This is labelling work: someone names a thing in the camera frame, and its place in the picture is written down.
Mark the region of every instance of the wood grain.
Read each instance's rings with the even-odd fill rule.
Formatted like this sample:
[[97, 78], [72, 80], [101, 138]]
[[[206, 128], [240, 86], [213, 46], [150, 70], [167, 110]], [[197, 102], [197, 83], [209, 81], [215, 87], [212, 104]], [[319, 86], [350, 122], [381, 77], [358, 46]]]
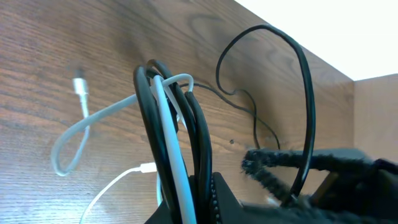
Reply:
[[[122, 171], [152, 161], [137, 105], [92, 126], [77, 170], [58, 177], [50, 166], [56, 138], [81, 119], [68, 67], [82, 66], [93, 113], [134, 93], [132, 70], [151, 58], [174, 73], [215, 86], [215, 66], [228, 42], [264, 23], [234, 1], [0, 1], [0, 223], [76, 223], [89, 201]], [[353, 146], [353, 82], [305, 50], [317, 106], [317, 148]], [[276, 36], [259, 31], [240, 41], [221, 68], [226, 89], [248, 89], [283, 149], [301, 150], [305, 98], [296, 56]], [[252, 118], [195, 88], [213, 145], [214, 170], [238, 199], [267, 194], [240, 169], [252, 148]], [[243, 96], [228, 97], [250, 108]], [[179, 139], [192, 173], [187, 132]], [[260, 143], [275, 141], [259, 125]], [[62, 153], [66, 164], [81, 136]], [[276, 171], [292, 182], [295, 170]], [[322, 181], [310, 174], [305, 192]], [[155, 174], [131, 174], [99, 200], [88, 223], [143, 223], [156, 209]]]
[[398, 162], [398, 74], [355, 82], [355, 147]]

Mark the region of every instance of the wooden desk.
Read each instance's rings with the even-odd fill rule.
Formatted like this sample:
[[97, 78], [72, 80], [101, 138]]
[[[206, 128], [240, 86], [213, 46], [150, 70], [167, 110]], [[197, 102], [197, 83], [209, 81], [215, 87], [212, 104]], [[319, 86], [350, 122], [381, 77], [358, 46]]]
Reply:
[[[153, 161], [139, 107], [130, 106], [92, 126], [80, 165], [68, 177], [54, 174], [50, 149], [81, 119], [67, 68], [86, 70], [90, 112], [134, 93], [132, 71], [151, 58], [174, 73], [187, 72], [215, 86], [221, 51], [238, 33], [264, 23], [234, 1], [51, 1], [0, 2], [0, 223], [77, 223], [89, 201], [122, 171]], [[353, 82], [305, 51], [317, 104], [317, 148], [352, 147]], [[278, 37], [258, 31], [225, 58], [221, 82], [247, 88], [259, 114], [275, 129], [283, 149], [303, 146], [305, 99], [297, 59]], [[264, 201], [265, 190], [241, 173], [252, 148], [252, 118], [195, 88], [209, 125], [214, 170], [237, 198]], [[250, 108], [247, 99], [229, 97]], [[179, 138], [189, 173], [187, 132]], [[259, 124], [260, 143], [275, 148]], [[62, 153], [69, 161], [80, 142]], [[281, 172], [291, 182], [295, 171]], [[321, 179], [306, 184], [310, 192]], [[87, 222], [143, 223], [156, 209], [155, 174], [131, 174], [99, 200]]]

